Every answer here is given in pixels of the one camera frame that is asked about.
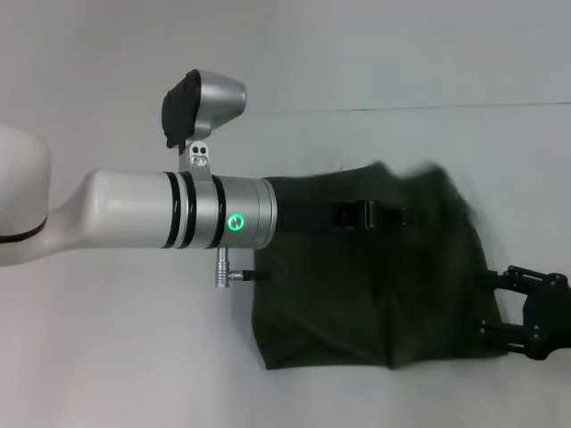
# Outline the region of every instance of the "white wall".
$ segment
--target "white wall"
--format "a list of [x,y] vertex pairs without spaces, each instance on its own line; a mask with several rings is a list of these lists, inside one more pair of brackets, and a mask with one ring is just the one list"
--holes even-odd
[[[217,172],[435,161],[475,207],[492,267],[569,274],[571,106],[557,103],[571,102],[570,12],[556,0],[1,0],[0,119],[49,143],[55,206],[95,167],[175,169],[161,99],[193,67],[216,70],[250,97],[211,139]],[[252,287],[216,290],[213,263],[211,251],[77,251],[1,269],[0,426],[571,423],[564,350],[266,372]],[[501,298],[520,320],[521,299]]]

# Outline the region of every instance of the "dark green fabric bag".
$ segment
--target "dark green fabric bag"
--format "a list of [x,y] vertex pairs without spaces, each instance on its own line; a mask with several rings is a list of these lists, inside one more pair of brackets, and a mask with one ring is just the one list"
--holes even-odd
[[376,163],[318,177],[269,178],[277,198],[374,200],[405,225],[334,235],[277,232],[256,251],[252,326],[267,369],[400,367],[500,355],[481,341],[501,321],[469,209],[438,168],[400,178]]

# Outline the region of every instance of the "black ring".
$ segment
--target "black ring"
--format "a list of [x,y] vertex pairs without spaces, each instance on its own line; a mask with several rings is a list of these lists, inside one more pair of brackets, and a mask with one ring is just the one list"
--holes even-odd
[[216,194],[218,195],[218,223],[216,224],[216,233],[211,244],[206,248],[216,248],[220,245],[222,235],[224,235],[224,222],[226,221],[226,195],[224,194],[224,185],[216,176],[212,176],[212,181],[216,187]]
[[180,228],[180,188],[178,187],[177,176],[172,172],[165,172],[170,181],[170,190],[172,191],[172,220],[170,222],[170,232],[167,242],[162,248],[172,248],[177,240],[178,230]]
[[194,238],[194,231],[196,229],[196,190],[194,189],[193,176],[190,172],[181,172],[180,176],[186,183],[186,194],[188,196],[188,220],[186,222],[185,237],[179,249],[185,249],[190,245]]
[[23,234],[0,236],[0,243],[19,243],[21,241],[25,241],[26,239],[39,234],[42,229],[44,229],[46,222],[47,218],[42,222],[41,225],[33,228],[32,230],[29,230],[28,232],[24,232]]

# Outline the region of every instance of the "robotic arm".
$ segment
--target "robotic arm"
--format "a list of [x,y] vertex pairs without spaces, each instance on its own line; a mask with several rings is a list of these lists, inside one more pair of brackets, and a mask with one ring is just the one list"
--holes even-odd
[[165,96],[167,146],[179,171],[96,170],[68,201],[47,212],[50,154],[36,138],[0,128],[0,266],[79,248],[218,248],[216,284],[263,279],[230,271],[228,248],[263,248],[274,234],[277,202],[265,179],[211,173],[211,131],[244,111],[245,87],[193,70]]

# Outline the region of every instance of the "green led light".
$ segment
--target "green led light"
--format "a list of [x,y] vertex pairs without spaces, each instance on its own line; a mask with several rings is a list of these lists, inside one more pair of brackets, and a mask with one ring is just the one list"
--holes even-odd
[[237,232],[238,230],[243,229],[245,224],[246,220],[242,214],[232,214],[228,218],[228,228],[232,232]]

